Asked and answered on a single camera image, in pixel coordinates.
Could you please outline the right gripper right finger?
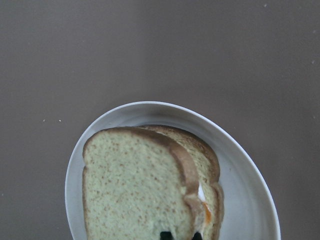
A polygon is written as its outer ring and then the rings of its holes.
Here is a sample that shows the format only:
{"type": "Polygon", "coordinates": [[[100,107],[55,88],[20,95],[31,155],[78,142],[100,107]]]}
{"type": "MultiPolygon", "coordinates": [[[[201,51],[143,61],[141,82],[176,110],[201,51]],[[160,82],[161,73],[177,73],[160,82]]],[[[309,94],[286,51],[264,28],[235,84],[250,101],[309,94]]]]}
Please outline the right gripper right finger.
{"type": "Polygon", "coordinates": [[[196,232],[193,237],[192,237],[192,240],[203,240],[203,237],[201,235],[200,232],[196,232]]]}

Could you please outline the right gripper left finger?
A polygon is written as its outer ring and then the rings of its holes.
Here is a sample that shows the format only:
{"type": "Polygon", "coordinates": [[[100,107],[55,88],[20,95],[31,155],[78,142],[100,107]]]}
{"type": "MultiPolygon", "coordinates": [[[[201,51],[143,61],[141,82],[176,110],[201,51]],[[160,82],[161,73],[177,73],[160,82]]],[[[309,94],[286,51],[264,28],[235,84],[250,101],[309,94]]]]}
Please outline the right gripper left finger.
{"type": "Polygon", "coordinates": [[[160,233],[160,240],[173,240],[173,235],[170,231],[162,231],[160,233]]]}

